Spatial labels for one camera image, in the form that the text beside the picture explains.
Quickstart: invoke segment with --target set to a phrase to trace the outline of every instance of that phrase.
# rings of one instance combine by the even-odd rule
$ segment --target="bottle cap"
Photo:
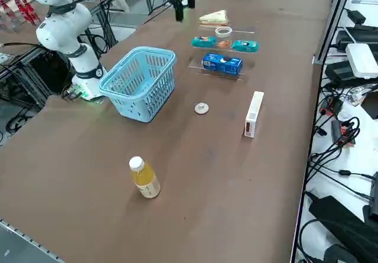
[[[132,157],[129,162],[130,169],[136,173],[144,168],[144,160],[141,157]]]

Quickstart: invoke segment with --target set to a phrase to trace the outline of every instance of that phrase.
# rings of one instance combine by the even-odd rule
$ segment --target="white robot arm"
[[[99,63],[95,52],[77,37],[83,34],[92,21],[89,10],[73,0],[37,0],[50,6],[50,16],[37,28],[40,43],[54,51],[65,54],[76,70],[73,84],[79,84],[85,91],[82,97],[93,99],[99,93],[99,79],[106,70]]]

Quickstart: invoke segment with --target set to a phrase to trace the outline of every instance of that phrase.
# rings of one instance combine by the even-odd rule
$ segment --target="plastic basket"
[[[109,97],[119,113],[150,122],[175,88],[171,50],[137,47],[100,81],[100,93]]]

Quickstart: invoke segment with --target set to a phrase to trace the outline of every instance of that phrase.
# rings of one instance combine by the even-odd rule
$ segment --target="white box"
[[[246,116],[246,123],[244,127],[244,135],[247,137],[255,137],[256,122],[258,121],[258,115],[263,97],[263,92],[254,92],[253,94],[253,98],[249,105],[248,113]]]
[[[350,43],[346,53],[355,77],[370,79],[378,77],[378,65],[366,43]]]

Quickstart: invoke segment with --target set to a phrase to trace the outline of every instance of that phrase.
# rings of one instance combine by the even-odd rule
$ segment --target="table surface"
[[[184,23],[167,10],[103,56],[110,69],[148,45],[177,55],[175,90],[149,124],[102,105],[50,98],[0,150],[0,217],[72,262],[288,262],[320,68],[312,54],[330,0],[197,0]],[[254,28],[241,81],[188,68],[197,18],[227,9]],[[254,91],[255,139],[243,137]],[[197,102],[208,103],[204,116]],[[141,155],[161,182],[144,199],[129,175]]]
[[[83,2],[88,8],[94,7],[94,1],[85,1]],[[42,5],[36,1],[32,2],[34,11],[37,15],[43,19],[48,11],[48,6]],[[4,31],[0,31],[1,40],[0,43],[11,43],[11,42],[24,42],[24,43],[39,43],[37,36],[35,34],[36,27],[29,24],[23,23],[22,28],[17,33],[6,33]],[[2,53],[12,54],[12,55],[20,55],[25,53],[30,46],[12,46],[12,47],[4,47],[1,49]]]

